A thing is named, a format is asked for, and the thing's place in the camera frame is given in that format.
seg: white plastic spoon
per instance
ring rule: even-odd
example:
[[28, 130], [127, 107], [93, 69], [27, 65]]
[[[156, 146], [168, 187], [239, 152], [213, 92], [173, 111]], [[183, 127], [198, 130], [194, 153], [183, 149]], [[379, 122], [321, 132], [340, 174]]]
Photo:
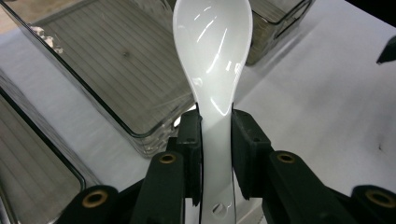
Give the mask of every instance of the white plastic spoon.
[[250, 47], [248, 0], [177, 0], [178, 57], [202, 116], [201, 223], [235, 223], [231, 163], [233, 95]]

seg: bolt hole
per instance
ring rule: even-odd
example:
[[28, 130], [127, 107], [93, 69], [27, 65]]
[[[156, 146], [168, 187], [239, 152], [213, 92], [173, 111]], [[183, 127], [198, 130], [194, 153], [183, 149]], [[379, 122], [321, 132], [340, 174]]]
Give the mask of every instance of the bolt hole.
[[176, 160], [176, 156], [173, 154], [165, 154], [160, 157], [160, 162], [165, 164], [172, 163], [175, 160]]
[[213, 206], [212, 213], [217, 218], [225, 218], [227, 207], [222, 203], [217, 203]]
[[379, 206], [386, 208], [396, 207], [396, 200], [385, 192], [380, 190], [368, 189], [365, 193], [366, 197]]
[[281, 153], [277, 155], [277, 159], [285, 163], [294, 163], [295, 159], [288, 153]]
[[82, 205], [86, 208], [94, 208], [102, 203], [104, 203], [107, 200], [107, 192], [105, 192], [102, 189], [95, 190], [85, 196], [85, 198], [82, 201]]

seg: clear plastic container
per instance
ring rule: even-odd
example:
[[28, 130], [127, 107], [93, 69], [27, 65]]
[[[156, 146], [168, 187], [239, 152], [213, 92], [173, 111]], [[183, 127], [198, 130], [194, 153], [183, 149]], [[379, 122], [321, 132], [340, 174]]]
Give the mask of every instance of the clear plastic container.
[[194, 104], [169, 29], [131, 0], [7, 4], [136, 150], [165, 150], [174, 121]]
[[3, 95], [1, 89], [0, 222], [51, 223], [85, 189], [85, 178]]
[[249, 0], [253, 35], [247, 64], [256, 63], [295, 28], [314, 0]]

